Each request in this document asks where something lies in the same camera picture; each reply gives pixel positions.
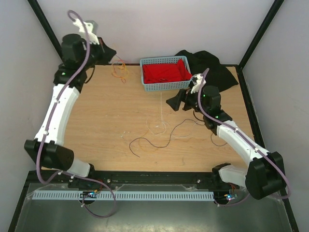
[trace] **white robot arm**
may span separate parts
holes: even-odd
[[[40,166],[63,170],[73,175],[89,177],[94,166],[80,161],[70,149],[63,147],[64,134],[71,110],[79,97],[87,79],[86,70],[95,64],[108,64],[116,55],[116,51],[109,48],[101,37],[95,35],[97,24],[94,21],[84,22],[90,40],[89,58],[84,68],[80,69],[86,57],[85,31],[79,19],[74,20],[79,28],[79,34],[68,34],[62,39],[62,61],[54,77],[53,96],[45,120],[35,135],[34,140],[26,140],[24,148],[34,162],[40,156]],[[39,147],[44,140],[42,151]]]
[[[195,85],[201,86],[202,80],[195,81],[190,89],[181,89],[178,94],[168,99],[166,102],[173,110],[179,110],[180,103],[184,102],[183,110],[194,109],[202,112],[197,102],[198,93]],[[224,139],[245,161],[247,169],[236,168],[230,163],[220,164],[212,169],[214,179],[220,183],[232,183],[244,187],[256,199],[261,199],[274,192],[285,188],[286,183],[280,175],[278,168],[284,173],[282,156],[278,152],[270,153],[265,148],[259,146],[251,138],[245,135],[232,120],[232,118],[221,109],[221,95],[217,87],[202,86],[200,93],[200,103],[203,111],[213,119],[204,116],[205,126],[215,135]],[[267,158],[276,168],[270,165]]]

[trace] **wooden table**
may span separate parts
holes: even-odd
[[[96,170],[106,171],[209,172],[224,162],[245,167],[229,145],[214,145],[210,130],[188,120],[173,133],[177,137],[188,137],[172,136],[168,147],[161,149],[145,140],[137,140],[132,150],[140,158],[132,154],[129,143],[135,138],[145,137],[157,146],[164,146],[177,124],[186,118],[195,118],[193,110],[174,112],[165,103],[177,90],[145,92],[140,67],[127,68],[129,77],[125,84],[111,75],[111,66],[97,66],[92,80],[84,85],[70,115],[64,144],[79,159],[94,164]],[[238,79],[235,68],[228,69]],[[221,95],[222,109],[253,138],[240,86]],[[166,129],[161,119],[169,124]],[[213,141],[219,145],[225,143],[217,136],[213,136]]]

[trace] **blue basket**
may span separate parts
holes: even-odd
[[[177,56],[177,57],[155,57],[155,58],[145,58],[140,60],[140,73],[141,73],[141,82],[144,85],[145,91],[161,91],[169,89],[180,89],[188,88],[190,81],[177,81],[177,82],[166,82],[166,83],[157,83],[157,84],[145,84],[144,83],[144,74],[143,74],[143,65],[144,64],[176,64],[180,59],[183,60],[185,67],[188,72],[190,72],[189,63],[187,57]]]

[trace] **white wall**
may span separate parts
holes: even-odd
[[[75,10],[99,24],[98,35],[128,63],[206,50],[239,64],[274,0],[39,0],[56,36],[76,33]]]
[[[265,144],[279,151],[300,231],[309,229],[309,1],[286,0],[244,69]]]
[[[24,151],[46,114],[60,58],[23,0],[0,1],[0,231],[7,231],[28,171]]]

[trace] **red cloth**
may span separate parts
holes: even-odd
[[[177,64],[145,64],[143,74],[145,84],[188,81],[192,76],[182,59]]]

